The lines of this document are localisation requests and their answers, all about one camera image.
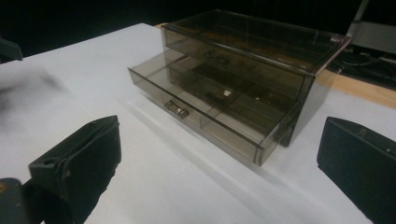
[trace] acrylic storage box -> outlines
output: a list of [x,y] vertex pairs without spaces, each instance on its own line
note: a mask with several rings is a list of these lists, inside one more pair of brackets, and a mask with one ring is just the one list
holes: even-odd
[[162,27],[164,53],[130,68],[153,102],[257,165],[323,101],[341,35],[215,10]]

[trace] white table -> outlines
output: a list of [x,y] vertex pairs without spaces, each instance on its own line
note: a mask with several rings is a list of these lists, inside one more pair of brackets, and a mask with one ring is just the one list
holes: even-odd
[[370,223],[317,165],[328,116],[396,139],[396,111],[331,91],[290,147],[262,167],[237,161],[147,100],[132,67],[163,51],[138,24],[0,64],[0,177],[85,123],[118,115],[122,162],[86,223]]

